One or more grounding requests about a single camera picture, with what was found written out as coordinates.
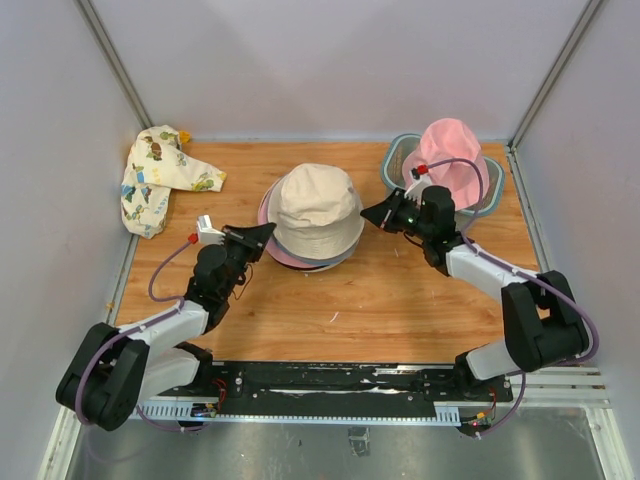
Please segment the pink bucket hat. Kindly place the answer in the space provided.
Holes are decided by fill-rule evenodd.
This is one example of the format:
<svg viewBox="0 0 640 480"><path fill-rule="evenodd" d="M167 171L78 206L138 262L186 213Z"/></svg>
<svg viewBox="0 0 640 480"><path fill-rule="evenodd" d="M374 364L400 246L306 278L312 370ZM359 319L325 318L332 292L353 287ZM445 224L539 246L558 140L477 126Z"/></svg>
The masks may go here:
<svg viewBox="0 0 640 480"><path fill-rule="evenodd" d="M263 196L263 198L261 200L260 207L258 209L258 215L257 215L258 221L260 223L266 223L267 220L268 220L268 203L269 203L269 199L270 199L270 195L271 195L272 189L273 189L273 187L270 187L267 190L267 192L264 194L264 196ZM284 266L284 267L290 269L290 270L301 271L301 270L298 270L298 268L288 267L288 266L285 266L285 265L283 265L283 264L281 264L279 262L277 262L277 263L279 265L281 265L281 266Z"/></svg>

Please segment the tan bucket hat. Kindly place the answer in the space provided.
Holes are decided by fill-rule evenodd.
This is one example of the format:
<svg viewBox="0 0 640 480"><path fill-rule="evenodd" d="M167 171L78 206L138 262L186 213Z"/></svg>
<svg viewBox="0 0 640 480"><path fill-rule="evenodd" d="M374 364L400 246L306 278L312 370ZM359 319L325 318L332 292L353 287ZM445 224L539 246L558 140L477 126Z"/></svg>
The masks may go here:
<svg viewBox="0 0 640 480"><path fill-rule="evenodd" d="M267 218L274 237L290 254L320 261L346 254L364 230L362 202L341 168L304 163L278 180L269 195Z"/></svg>

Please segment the grey hat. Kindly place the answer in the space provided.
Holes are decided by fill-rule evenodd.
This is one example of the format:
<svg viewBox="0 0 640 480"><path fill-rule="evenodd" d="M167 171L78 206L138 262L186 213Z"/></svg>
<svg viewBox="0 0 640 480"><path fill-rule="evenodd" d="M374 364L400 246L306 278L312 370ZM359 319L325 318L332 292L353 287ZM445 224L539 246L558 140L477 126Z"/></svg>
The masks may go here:
<svg viewBox="0 0 640 480"><path fill-rule="evenodd" d="M267 246L266 252L277 262L293 268L298 269L313 269L319 268L327 265L335 265L339 264L348 258L350 258L356 250L358 243L354 243L349 249L344 251L342 254L327 258L327 259L310 259L305 257L299 257L292 255L289 251L287 251L284 247L282 247L275 239L270 239Z"/></svg>

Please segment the dusty pink hat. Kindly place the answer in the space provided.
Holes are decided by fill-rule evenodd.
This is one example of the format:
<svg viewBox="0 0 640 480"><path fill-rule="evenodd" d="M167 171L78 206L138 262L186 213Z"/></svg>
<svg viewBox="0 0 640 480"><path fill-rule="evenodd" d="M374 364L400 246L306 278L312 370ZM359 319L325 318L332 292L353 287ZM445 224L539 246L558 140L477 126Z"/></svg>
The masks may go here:
<svg viewBox="0 0 640 480"><path fill-rule="evenodd" d="M483 187L480 187L475 169L465 162L433 167L434 163L451 158L471 161L480 172ZM488 192L489 174L481 146L462 120L443 118L427 127L418 146L403 162L406 188L415 182L411 170L420 165L427 166L427 175L434 185L450 190L457 211L474 206Z"/></svg>

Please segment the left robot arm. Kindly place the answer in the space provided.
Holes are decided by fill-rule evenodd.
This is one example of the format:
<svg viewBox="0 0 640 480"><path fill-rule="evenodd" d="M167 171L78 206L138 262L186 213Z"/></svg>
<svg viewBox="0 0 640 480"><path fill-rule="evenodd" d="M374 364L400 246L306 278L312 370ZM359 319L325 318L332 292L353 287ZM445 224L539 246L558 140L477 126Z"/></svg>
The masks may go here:
<svg viewBox="0 0 640 480"><path fill-rule="evenodd" d="M155 395L207 393L216 383L213 356L191 341L220 324L275 228L224 226L198 252L186 292L172 297L171 308L119 328L93 325L57 386L57 403L81 423L113 431Z"/></svg>

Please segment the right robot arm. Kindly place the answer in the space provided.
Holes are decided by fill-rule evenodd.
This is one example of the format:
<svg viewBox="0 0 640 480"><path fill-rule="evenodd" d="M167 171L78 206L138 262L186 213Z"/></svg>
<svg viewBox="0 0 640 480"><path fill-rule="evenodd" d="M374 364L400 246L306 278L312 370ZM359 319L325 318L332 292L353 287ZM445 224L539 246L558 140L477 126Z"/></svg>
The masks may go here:
<svg viewBox="0 0 640 480"><path fill-rule="evenodd" d="M456 225L448 189L430 186L414 199L397 188L361 215L385 232L416 240L429 266L499 303L502 339L454 361L453 387L463 399L477 399L493 380L576 360L594 346L567 278L519 268L472 242Z"/></svg>

